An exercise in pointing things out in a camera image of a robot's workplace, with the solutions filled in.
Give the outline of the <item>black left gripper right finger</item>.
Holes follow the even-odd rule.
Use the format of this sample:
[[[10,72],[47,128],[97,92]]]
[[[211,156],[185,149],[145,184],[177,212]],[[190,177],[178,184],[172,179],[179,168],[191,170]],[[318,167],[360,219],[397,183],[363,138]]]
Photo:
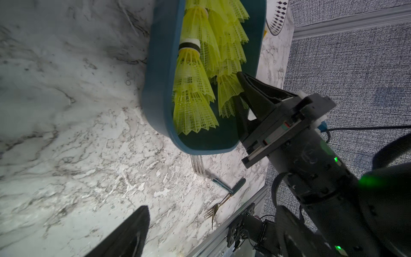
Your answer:
[[[276,233],[284,257],[332,257],[334,251],[284,206],[276,208]]]

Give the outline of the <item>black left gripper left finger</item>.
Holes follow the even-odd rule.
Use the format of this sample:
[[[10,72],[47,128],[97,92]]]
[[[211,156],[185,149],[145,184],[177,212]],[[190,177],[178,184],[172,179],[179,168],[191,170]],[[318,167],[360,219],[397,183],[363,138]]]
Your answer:
[[[148,206],[140,206],[86,257],[140,257],[150,225]]]

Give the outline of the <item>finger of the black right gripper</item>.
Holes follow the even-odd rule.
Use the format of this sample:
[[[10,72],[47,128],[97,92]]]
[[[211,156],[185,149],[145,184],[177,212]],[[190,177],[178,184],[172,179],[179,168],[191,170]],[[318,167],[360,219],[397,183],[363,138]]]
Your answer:
[[[237,78],[244,90],[240,96],[259,121],[267,118],[277,108],[277,104],[295,97],[295,94],[267,85],[245,72],[238,72]]]
[[[250,121],[248,119],[249,107],[247,103],[240,97],[235,96],[233,98],[235,107],[235,118],[237,123],[237,132],[239,141],[245,141],[253,131],[260,125],[257,119]]]

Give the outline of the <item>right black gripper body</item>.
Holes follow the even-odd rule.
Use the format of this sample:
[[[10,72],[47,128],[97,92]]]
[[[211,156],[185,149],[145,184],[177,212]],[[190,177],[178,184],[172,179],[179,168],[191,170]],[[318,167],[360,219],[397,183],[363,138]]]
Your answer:
[[[260,125],[245,141],[241,141],[248,154],[242,159],[246,168],[279,149],[300,132],[316,128],[316,121],[336,104],[328,96],[312,94],[303,99],[299,96],[285,99],[276,107],[263,121],[258,120]]]

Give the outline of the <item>yellow shuttlecock one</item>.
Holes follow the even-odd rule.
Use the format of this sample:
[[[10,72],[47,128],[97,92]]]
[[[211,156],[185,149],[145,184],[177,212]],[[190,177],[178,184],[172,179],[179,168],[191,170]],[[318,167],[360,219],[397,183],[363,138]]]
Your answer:
[[[220,52],[214,31],[209,22],[210,1],[186,1],[180,39],[200,41],[200,60],[209,78],[217,76]]]

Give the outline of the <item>teal plastic storage box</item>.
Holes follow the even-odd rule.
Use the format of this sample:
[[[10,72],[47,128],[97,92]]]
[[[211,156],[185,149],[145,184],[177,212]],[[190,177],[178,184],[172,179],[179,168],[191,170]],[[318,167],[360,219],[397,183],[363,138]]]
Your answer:
[[[249,18],[241,23],[249,41],[243,45],[246,62],[241,71],[256,77],[265,28],[267,1],[240,1]],[[142,110],[157,132],[170,138],[174,145],[190,155],[227,153],[239,143],[236,118],[219,115],[217,79],[211,80],[216,96],[210,103],[219,126],[188,135],[178,134],[173,123],[173,84],[176,73],[180,36],[186,1],[155,1],[150,32],[147,70],[142,91]]]

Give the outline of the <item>yellow shuttlecock seven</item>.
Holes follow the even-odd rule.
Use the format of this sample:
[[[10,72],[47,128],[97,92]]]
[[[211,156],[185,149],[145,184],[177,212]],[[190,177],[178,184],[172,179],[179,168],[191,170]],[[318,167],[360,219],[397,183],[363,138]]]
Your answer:
[[[217,76],[217,91],[219,115],[222,118],[235,116],[234,98],[244,91],[237,75],[232,73],[230,75]]]

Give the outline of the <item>yellow shuttlecock three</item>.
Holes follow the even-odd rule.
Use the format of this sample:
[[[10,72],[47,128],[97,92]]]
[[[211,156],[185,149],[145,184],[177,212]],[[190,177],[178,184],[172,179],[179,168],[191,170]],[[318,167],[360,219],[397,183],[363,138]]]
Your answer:
[[[231,75],[241,71],[247,62],[243,45],[249,38],[242,26],[249,14],[240,1],[213,1],[209,22],[215,34],[220,58],[217,76]]]

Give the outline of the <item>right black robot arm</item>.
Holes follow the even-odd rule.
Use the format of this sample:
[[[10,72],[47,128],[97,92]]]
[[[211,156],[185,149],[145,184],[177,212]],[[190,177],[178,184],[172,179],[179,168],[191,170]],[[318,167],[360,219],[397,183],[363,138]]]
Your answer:
[[[250,240],[265,257],[410,256],[411,165],[393,162],[410,151],[411,136],[379,150],[357,178],[321,138],[331,133],[321,123],[335,107],[330,98],[289,93],[244,72],[237,78],[243,164],[267,158],[276,169],[276,214],[270,221],[246,209],[229,225],[228,245]]]

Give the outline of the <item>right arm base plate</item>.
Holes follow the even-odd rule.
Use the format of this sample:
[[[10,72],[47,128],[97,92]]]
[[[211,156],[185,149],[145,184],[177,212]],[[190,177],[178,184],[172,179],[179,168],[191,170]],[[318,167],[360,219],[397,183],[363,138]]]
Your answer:
[[[255,204],[252,203],[241,212],[229,225],[226,237],[227,246],[240,247],[240,241],[253,241],[252,247],[264,257],[276,257],[280,254],[276,224],[270,220],[257,218],[254,215]]]

